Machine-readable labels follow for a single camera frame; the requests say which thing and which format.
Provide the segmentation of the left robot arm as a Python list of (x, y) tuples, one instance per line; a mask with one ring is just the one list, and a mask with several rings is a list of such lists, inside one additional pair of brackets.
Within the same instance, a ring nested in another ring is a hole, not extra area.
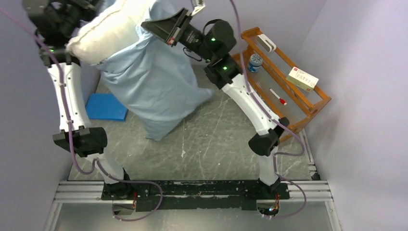
[(92, 170), (103, 177), (103, 190), (110, 197), (129, 199), (133, 186), (126, 171), (105, 151), (107, 135), (93, 127), (86, 112), (81, 90), (79, 59), (67, 50), (73, 32), (82, 21), (94, 19), (101, 0), (25, 0), (23, 8), (35, 25), (34, 39), (39, 56), (53, 81), (59, 106), (59, 132), (53, 142), (68, 151), (74, 164), (77, 157), (91, 162)]

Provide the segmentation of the white pillow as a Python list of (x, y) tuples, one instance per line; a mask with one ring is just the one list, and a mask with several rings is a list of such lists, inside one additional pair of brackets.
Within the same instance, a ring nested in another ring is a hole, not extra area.
[(66, 46), (67, 51), (88, 64), (98, 64), (138, 42), (137, 27), (154, 0), (117, 0), (81, 27)]

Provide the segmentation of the light blue pillowcase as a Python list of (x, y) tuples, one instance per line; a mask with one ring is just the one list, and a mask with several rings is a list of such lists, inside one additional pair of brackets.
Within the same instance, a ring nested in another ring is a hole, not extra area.
[(151, 140), (169, 134), (213, 90), (198, 86), (183, 46), (170, 47), (145, 30), (141, 23), (176, 13), (168, 0), (133, 0), (129, 13), (137, 21), (132, 44), (96, 63), (110, 92), (138, 116)]

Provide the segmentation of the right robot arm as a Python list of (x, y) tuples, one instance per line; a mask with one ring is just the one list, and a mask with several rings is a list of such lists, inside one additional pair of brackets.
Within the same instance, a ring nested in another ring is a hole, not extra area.
[(281, 180), (276, 175), (274, 154), (284, 127), (289, 120), (274, 114), (247, 82), (239, 65), (229, 51), (237, 41), (231, 25), (222, 19), (207, 22), (206, 32), (191, 25), (192, 13), (183, 8), (171, 17), (142, 22), (146, 29), (169, 46), (181, 43), (208, 64), (204, 71), (211, 83), (226, 93), (245, 113), (256, 134), (249, 140), (250, 149), (258, 156), (260, 194), (272, 199), (278, 193)]

